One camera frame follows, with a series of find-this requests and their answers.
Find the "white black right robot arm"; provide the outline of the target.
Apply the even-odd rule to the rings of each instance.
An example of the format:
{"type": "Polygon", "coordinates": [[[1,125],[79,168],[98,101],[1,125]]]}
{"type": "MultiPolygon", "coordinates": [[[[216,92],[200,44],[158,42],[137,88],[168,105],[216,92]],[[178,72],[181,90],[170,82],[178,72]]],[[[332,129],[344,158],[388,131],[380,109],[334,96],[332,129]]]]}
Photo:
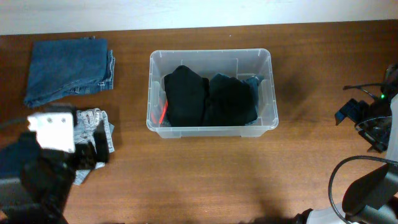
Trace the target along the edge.
{"type": "Polygon", "coordinates": [[[371,95],[372,103],[350,99],[335,113],[340,124],[349,118],[358,134],[370,143],[370,149],[383,153],[376,156],[352,156],[333,169],[328,182],[330,207],[308,209],[297,214],[291,223],[390,223],[397,224],[397,64],[386,69],[377,83],[379,95],[371,95]],[[343,201],[333,199],[333,182],[339,169],[353,161],[372,161],[380,167],[355,180],[346,190],[343,201]]]}

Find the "clear plastic storage bin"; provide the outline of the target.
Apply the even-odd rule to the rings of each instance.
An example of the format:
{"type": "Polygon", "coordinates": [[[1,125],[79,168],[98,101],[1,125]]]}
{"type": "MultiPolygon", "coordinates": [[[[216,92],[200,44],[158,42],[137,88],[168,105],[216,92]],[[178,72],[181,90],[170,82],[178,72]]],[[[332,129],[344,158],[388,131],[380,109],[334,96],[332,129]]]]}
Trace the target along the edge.
{"type": "Polygon", "coordinates": [[[279,123],[271,54],[266,49],[156,50],[150,55],[146,125],[164,139],[191,136],[241,136],[256,138],[279,123]],[[238,80],[257,76],[258,117],[247,126],[172,127],[166,122],[164,77],[184,65],[212,79],[221,73],[238,80]]]}

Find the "black garment with red stripe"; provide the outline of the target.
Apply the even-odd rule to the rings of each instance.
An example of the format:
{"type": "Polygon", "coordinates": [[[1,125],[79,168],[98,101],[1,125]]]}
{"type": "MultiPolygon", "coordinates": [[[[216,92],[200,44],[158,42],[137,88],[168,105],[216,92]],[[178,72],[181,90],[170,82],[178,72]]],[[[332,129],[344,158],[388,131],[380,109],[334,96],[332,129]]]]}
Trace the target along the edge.
{"type": "Polygon", "coordinates": [[[203,126],[210,81],[185,65],[164,77],[165,99],[160,117],[150,115],[156,126],[203,126]]]}

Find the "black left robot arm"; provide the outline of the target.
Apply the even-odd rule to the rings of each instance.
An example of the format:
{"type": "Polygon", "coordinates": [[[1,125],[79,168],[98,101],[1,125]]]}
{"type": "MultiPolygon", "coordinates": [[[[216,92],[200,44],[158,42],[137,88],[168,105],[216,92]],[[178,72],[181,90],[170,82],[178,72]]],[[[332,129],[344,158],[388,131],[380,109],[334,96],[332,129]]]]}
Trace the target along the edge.
{"type": "Polygon", "coordinates": [[[1,223],[66,223],[72,185],[114,152],[105,111],[52,105],[25,118],[28,130],[1,149],[1,223]]]}

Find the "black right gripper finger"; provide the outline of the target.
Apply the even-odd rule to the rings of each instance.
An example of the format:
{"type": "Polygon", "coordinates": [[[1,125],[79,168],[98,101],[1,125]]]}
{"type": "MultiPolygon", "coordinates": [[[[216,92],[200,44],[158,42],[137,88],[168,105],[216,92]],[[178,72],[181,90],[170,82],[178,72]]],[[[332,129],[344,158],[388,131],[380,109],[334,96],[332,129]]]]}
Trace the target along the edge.
{"type": "Polygon", "coordinates": [[[391,116],[380,116],[355,124],[354,128],[362,138],[370,143],[371,147],[368,152],[383,153],[388,148],[391,126],[391,116]]]}
{"type": "Polygon", "coordinates": [[[368,108],[369,105],[365,101],[356,101],[353,98],[350,99],[335,113],[336,125],[339,125],[345,118],[349,118],[355,124],[359,123],[364,119],[365,112],[368,108]]]}

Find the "light blue jeans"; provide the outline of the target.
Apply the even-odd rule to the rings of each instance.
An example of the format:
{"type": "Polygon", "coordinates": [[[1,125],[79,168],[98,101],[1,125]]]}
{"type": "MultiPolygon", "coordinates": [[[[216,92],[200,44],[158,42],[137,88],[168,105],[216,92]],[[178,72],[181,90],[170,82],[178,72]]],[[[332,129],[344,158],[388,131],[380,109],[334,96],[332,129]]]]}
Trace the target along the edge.
{"type": "Polygon", "coordinates": [[[90,142],[95,146],[93,134],[100,122],[103,122],[109,153],[114,152],[112,139],[114,125],[108,121],[108,115],[105,111],[99,108],[92,108],[85,111],[78,110],[76,117],[77,125],[74,127],[75,144],[88,144],[90,142]]]}

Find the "blue denim shirt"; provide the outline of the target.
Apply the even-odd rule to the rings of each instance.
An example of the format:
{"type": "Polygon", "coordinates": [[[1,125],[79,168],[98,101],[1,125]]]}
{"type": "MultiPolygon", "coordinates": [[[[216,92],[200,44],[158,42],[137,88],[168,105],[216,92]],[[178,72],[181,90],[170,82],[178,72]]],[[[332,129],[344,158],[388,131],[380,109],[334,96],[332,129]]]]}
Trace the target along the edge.
{"type": "Polygon", "coordinates": [[[259,87],[262,81],[263,78],[255,75],[243,80],[243,83],[249,85],[257,115],[259,115],[259,87]]]}

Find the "dark blue jeans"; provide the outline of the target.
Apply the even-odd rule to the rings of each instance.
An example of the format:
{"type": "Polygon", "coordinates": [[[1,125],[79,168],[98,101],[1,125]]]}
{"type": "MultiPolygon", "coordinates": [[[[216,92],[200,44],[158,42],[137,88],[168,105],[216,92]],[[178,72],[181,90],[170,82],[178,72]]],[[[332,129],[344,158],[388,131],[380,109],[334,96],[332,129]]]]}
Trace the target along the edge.
{"type": "Polygon", "coordinates": [[[65,96],[112,90],[115,62],[106,39],[34,42],[24,104],[36,108],[65,96]]]}

